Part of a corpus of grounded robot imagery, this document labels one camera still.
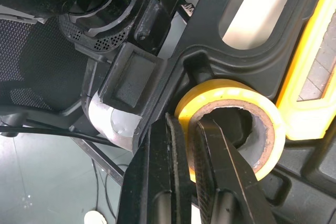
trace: cable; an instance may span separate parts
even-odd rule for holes
[[[111,212],[111,214],[112,214],[112,217],[113,217],[114,219],[116,219],[116,215],[114,214],[113,209],[112,209],[112,206],[111,206],[111,202],[110,202],[110,199],[109,199],[109,195],[107,194],[107,186],[106,186],[106,183],[107,183],[107,177],[105,178],[105,183],[104,183],[100,171],[99,171],[99,176],[100,176],[101,182],[102,182],[102,184],[103,184],[103,187],[104,187],[104,189],[105,189],[105,199],[106,199],[107,206],[108,206],[108,208],[109,208],[109,210],[110,210],[110,212]]]
[[[96,202],[96,210],[97,210],[97,208],[98,208],[98,195],[99,195],[99,182],[98,182],[98,173],[97,173],[97,169],[96,169],[96,164],[95,164],[95,162],[94,162],[93,159],[92,159],[92,164],[93,164],[93,169],[95,171],[96,183],[97,183],[97,202]],[[127,164],[119,164],[118,166],[128,167],[129,165],[127,165]],[[111,201],[109,199],[109,194],[107,192],[107,180],[108,180],[109,174],[106,173],[105,182],[104,182],[104,180],[103,180],[103,178],[101,176],[100,170],[98,170],[98,171],[99,171],[99,176],[100,176],[101,182],[102,182],[104,190],[105,190],[105,199],[106,199],[107,206],[108,206],[108,208],[109,208],[109,210],[110,210],[110,212],[112,214],[112,217],[114,219],[116,219],[116,215],[115,215],[115,213],[113,211],[113,208],[111,206]]]
[[[90,141],[93,143],[110,145],[115,148],[120,148],[112,144],[105,138],[98,137],[98,136],[90,136],[85,135],[83,133],[66,131],[66,130],[51,130],[51,129],[43,129],[43,128],[30,128],[30,127],[7,127],[7,126],[0,126],[0,132],[7,132],[7,133],[33,133],[33,134],[46,134],[46,135],[59,135],[59,136],[69,136],[69,137],[76,137],[86,141]]]
[[[95,176],[96,176],[97,199],[96,199],[96,207],[95,207],[95,210],[97,211],[97,209],[98,209],[98,200],[99,200],[99,181],[98,181],[97,168],[96,168],[95,161],[94,161],[93,159],[91,159],[91,161],[92,161],[93,170],[94,170],[94,172],[95,172]]]

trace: rectangular opening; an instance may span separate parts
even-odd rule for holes
[[[219,24],[223,42],[242,50],[262,45],[272,33],[286,2],[287,0],[230,0]]]

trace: yellow tape roll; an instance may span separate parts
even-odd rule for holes
[[[175,116],[182,125],[188,149],[188,131],[195,120],[216,108],[237,107],[257,116],[266,128],[266,142],[259,161],[253,166],[258,180],[264,178],[277,164],[285,144],[285,126],[276,106],[251,88],[232,80],[210,80],[191,89],[179,102]],[[195,172],[188,152],[190,177]]]

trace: black mesh fabric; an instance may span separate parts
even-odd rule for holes
[[[0,105],[65,110],[80,98],[87,60],[56,18],[44,25],[0,20]]]

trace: tiled floor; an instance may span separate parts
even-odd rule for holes
[[[183,20],[176,15],[160,58],[171,56],[184,27]],[[99,146],[116,164],[128,164],[132,159],[132,154],[125,150]],[[106,173],[97,168],[104,181]],[[98,181],[98,210],[108,224],[113,224],[99,174]],[[120,189],[113,179],[108,179],[114,213]],[[96,192],[91,159],[70,138],[37,134],[0,136],[0,224],[84,223],[85,213],[95,208]]]

